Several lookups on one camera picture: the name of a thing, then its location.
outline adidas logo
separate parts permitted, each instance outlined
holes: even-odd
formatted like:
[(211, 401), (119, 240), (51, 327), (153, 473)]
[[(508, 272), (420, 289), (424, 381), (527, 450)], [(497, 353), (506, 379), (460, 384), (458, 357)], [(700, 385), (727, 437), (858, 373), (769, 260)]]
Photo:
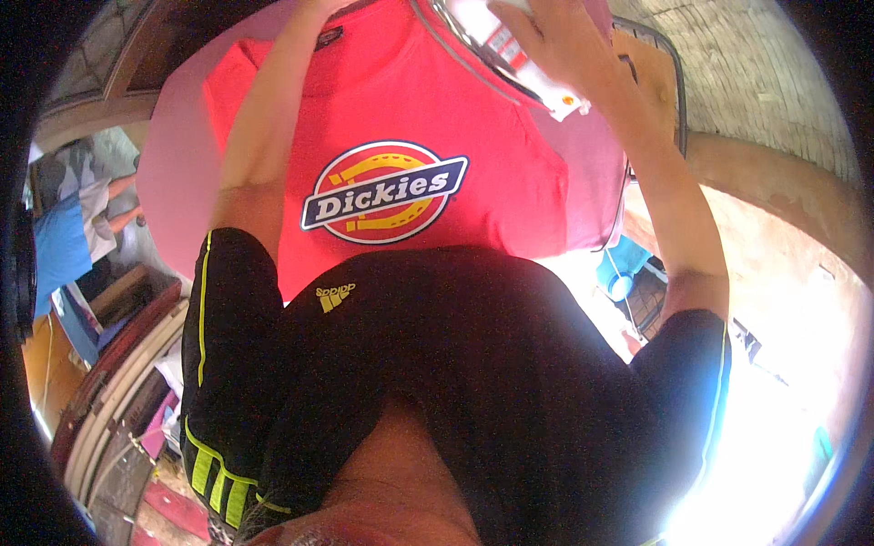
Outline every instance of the adidas logo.
[(352, 290), (355, 290), (354, 282), (336, 288), (317, 288), (316, 297), (319, 299), (319, 303), (322, 304), (322, 311), (328, 313), (331, 309), (340, 305)]

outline leg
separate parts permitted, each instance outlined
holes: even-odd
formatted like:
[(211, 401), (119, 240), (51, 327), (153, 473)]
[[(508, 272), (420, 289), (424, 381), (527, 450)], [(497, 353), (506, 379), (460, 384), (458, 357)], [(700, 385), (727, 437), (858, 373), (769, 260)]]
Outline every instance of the leg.
[(142, 214), (142, 207), (137, 205), (133, 209), (123, 212), (118, 216), (113, 216), (109, 219), (109, 229), (112, 230), (112, 233), (118, 233), (124, 226), (128, 224), (134, 218), (140, 216)]
[(122, 178), (116, 178), (112, 182), (109, 183), (107, 189), (109, 190), (109, 200), (112, 201), (116, 197), (119, 196), (124, 190), (130, 187), (136, 181), (136, 173), (130, 176), (123, 176)]

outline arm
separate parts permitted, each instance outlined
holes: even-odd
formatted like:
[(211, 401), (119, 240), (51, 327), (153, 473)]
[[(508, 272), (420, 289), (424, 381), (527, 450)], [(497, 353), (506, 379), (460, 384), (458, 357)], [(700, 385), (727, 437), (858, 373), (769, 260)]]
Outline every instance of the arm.
[(288, 157), (316, 39), (350, 0), (298, 0), (228, 135), (211, 228), (249, 232), (276, 262)]
[(665, 314), (708, 309), (728, 316), (728, 272), (704, 194), (674, 143), (659, 134), (646, 104), (581, 0), (530, 0), (532, 13), (489, 7), (551, 78), (588, 98), (635, 167), (668, 273)]

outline red t-shirt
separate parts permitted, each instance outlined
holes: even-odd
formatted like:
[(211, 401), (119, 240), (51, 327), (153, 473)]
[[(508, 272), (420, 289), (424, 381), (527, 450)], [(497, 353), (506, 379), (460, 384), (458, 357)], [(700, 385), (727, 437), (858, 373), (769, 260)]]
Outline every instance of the red t-shirt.
[[(525, 258), (569, 250), (567, 166), (530, 103), (483, 85), (404, 0), (378, 0), (325, 28), (337, 27), (342, 37), (314, 53), (304, 84), (279, 249), (284, 299), (378, 247), (481, 245)], [(271, 45), (239, 41), (204, 83), (222, 149)]]

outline person in background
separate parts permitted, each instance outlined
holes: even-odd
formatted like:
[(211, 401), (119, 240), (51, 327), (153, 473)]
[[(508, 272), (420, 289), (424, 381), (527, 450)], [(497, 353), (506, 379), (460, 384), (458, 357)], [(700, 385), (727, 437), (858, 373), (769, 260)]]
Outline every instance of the person in background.
[(626, 365), (555, 275), (473, 247), (362, 254), (283, 308), (302, 83), (348, 3), (294, 4), (229, 136), (183, 333), (192, 488), (238, 543), (651, 541), (706, 474), (731, 367), (728, 275), (696, 179), (580, 0), (531, 0), (530, 16), (493, 3), (635, 167), (669, 277), (658, 335)]
[(136, 219), (145, 225), (142, 207), (104, 218), (109, 201), (134, 184), (136, 174), (95, 181), (81, 190), (64, 190), (59, 201), (33, 224), (37, 251), (35, 316), (48, 313), (52, 292), (91, 271), (115, 249), (115, 235)]

